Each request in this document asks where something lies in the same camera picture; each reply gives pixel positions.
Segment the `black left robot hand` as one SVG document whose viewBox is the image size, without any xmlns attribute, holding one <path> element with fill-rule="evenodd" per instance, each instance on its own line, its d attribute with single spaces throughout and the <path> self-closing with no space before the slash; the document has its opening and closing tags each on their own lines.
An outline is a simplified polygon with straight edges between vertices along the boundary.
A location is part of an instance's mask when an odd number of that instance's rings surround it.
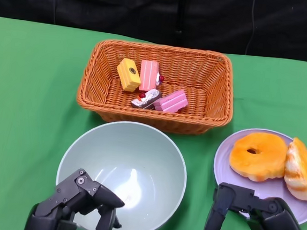
<svg viewBox="0 0 307 230">
<path fill-rule="evenodd" d="M 115 193 L 80 168 L 56 185 L 53 195 L 32 207 L 24 230 L 77 230 L 75 215 L 94 210 L 100 214 L 96 230 L 120 229 L 116 209 L 124 205 Z"/>
</svg>

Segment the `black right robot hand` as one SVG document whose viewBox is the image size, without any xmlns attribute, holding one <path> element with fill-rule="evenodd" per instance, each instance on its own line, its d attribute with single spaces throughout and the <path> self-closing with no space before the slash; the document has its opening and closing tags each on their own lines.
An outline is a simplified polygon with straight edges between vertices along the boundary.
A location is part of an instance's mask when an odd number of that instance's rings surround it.
<svg viewBox="0 0 307 230">
<path fill-rule="evenodd" d="M 224 182 L 215 189 L 204 230 L 221 230 L 229 211 L 247 213 L 246 222 L 251 230 L 301 230 L 282 198 L 261 199 L 252 189 Z"/>
</svg>

